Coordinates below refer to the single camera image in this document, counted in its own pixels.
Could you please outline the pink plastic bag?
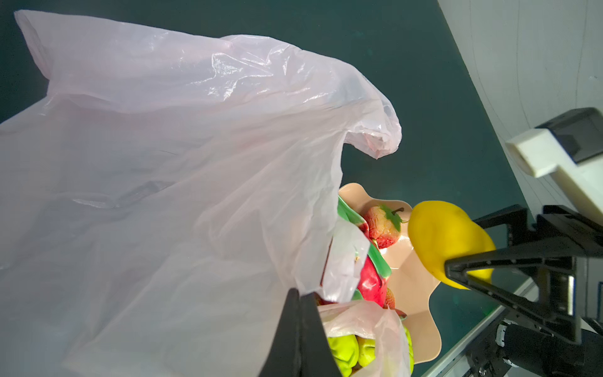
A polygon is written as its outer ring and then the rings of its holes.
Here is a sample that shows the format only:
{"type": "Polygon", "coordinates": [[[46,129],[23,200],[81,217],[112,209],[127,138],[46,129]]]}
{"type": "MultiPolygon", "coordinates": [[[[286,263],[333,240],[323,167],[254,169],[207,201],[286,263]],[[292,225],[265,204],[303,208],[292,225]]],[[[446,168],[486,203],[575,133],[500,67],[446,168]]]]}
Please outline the pink plastic bag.
{"type": "Polygon", "coordinates": [[[256,376],[321,287],[344,145],[397,151],[355,67],[261,36],[20,10],[47,95],[1,125],[1,374],[256,376]]]}

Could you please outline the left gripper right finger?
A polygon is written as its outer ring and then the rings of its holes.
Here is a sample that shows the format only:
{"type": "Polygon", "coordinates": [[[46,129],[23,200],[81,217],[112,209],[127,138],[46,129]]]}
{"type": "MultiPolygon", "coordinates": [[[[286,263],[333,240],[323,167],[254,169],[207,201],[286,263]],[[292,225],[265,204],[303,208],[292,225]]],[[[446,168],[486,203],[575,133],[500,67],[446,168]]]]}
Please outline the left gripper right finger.
{"type": "Polygon", "coordinates": [[[341,377],[314,295],[301,297],[301,376],[341,377]]]}

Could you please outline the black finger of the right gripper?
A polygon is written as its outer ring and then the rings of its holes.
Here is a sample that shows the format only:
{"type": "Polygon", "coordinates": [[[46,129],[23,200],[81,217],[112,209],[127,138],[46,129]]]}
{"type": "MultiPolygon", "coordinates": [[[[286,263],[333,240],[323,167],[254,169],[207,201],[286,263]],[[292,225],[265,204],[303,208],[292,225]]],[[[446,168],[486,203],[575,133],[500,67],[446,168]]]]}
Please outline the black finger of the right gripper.
{"type": "Polygon", "coordinates": [[[567,342],[581,343],[578,308],[582,249],[553,237],[448,260],[446,277],[493,299],[567,342]]]}

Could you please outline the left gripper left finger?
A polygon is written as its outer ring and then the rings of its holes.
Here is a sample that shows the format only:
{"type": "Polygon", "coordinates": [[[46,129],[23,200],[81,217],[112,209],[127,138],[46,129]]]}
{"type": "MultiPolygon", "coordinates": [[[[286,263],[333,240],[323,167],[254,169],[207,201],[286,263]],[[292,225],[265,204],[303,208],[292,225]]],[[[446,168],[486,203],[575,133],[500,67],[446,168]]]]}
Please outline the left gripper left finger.
{"type": "Polygon", "coordinates": [[[301,371],[301,300],[297,289],[287,298],[260,377],[295,377],[301,371]]]}

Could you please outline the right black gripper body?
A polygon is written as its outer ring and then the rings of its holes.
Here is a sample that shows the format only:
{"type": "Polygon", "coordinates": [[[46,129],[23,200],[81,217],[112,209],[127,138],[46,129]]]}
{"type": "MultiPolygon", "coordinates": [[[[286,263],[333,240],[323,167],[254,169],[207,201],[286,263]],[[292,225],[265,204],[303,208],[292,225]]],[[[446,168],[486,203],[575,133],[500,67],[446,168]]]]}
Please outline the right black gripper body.
{"type": "Polygon", "coordinates": [[[496,328],[499,357],[540,376],[602,374],[602,225],[560,205],[546,205],[529,224],[512,206],[478,218],[505,226],[507,246],[479,257],[496,270],[517,270],[537,290],[534,300],[474,282],[510,310],[496,328]]]}

